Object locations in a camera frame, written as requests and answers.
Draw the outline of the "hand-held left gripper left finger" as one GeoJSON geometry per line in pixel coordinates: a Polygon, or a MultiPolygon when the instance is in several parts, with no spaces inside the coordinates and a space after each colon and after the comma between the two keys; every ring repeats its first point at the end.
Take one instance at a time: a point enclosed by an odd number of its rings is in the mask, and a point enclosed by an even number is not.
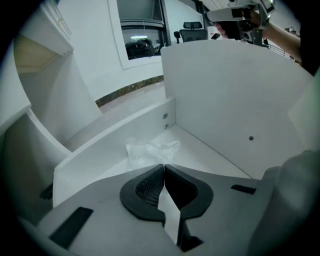
{"type": "Polygon", "coordinates": [[[79,256],[178,256],[159,210],[161,164],[95,181],[55,206],[38,229],[79,256]]]}

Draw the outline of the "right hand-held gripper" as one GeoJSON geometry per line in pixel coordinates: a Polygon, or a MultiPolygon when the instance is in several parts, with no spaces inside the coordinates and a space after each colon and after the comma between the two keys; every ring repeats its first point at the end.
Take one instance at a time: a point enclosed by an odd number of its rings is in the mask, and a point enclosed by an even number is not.
{"type": "Polygon", "coordinates": [[[230,0],[227,7],[205,13],[212,24],[220,24],[229,39],[263,45],[263,30],[275,12],[272,0],[230,0]]]}

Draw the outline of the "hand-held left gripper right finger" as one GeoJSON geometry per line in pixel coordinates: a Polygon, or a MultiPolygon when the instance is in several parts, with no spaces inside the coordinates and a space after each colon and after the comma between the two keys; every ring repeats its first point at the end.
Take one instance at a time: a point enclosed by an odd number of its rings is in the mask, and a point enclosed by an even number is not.
{"type": "Polygon", "coordinates": [[[165,165],[164,186],[178,210],[176,244],[166,253],[189,251],[211,238],[258,195],[265,179],[251,179],[165,165]]]}

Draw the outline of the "person's right hand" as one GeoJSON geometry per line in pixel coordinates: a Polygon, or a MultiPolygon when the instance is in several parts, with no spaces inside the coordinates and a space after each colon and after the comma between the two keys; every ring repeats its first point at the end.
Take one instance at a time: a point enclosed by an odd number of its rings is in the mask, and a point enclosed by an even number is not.
{"type": "Polygon", "coordinates": [[[225,22],[215,22],[214,26],[217,28],[220,35],[225,39],[234,39],[233,27],[225,22]]]}

